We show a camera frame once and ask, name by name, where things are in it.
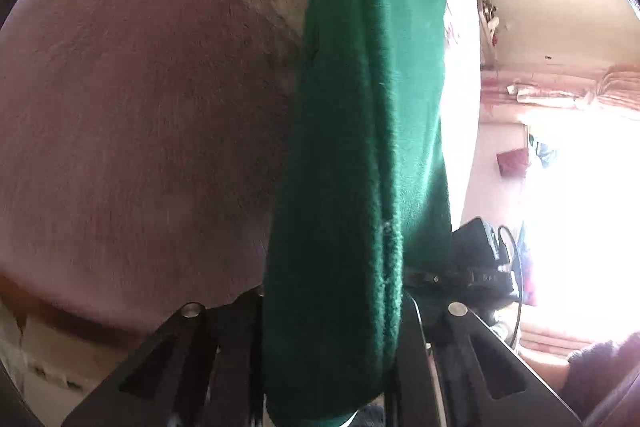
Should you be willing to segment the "green varsity jacket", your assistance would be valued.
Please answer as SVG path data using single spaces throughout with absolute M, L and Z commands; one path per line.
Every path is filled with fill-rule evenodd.
M 265 279 L 267 411 L 341 426 L 383 390 L 402 276 L 448 254 L 447 0 L 309 0 Z

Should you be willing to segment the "pink floral curtain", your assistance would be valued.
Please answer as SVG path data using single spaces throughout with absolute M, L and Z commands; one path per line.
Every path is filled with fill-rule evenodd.
M 639 110 L 639 65 L 614 64 L 600 76 L 578 72 L 483 69 L 480 101 L 486 106 L 523 105 L 578 109 L 592 103 Z

